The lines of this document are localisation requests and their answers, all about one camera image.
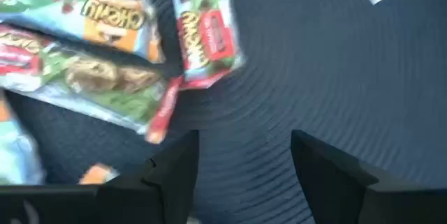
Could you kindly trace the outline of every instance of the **dark blue carpet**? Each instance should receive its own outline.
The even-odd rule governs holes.
[[[171,0],[159,7],[173,66]],[[179,100],[169,144],[201,130],[195,212],[208,223],[313,223],[289,151],[301,129],[399,177],[447,185],[447,0],[235,0],[248,63]],[[9,94],[48,179],[118,170],[163,147],[118,126]]]

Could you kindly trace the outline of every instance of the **floor mat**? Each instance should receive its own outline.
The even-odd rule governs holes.
[[[171,0],[159,8],[172,65]],[[165,145],[201,130],[196,215],[205,223],[313,223],[289,151],[303,130],[397,176],[447,184],[447,1],[235,0],[247,65],[179,99]],[[158,152],[130,130],[8,94],[52,183],[98,161]]]

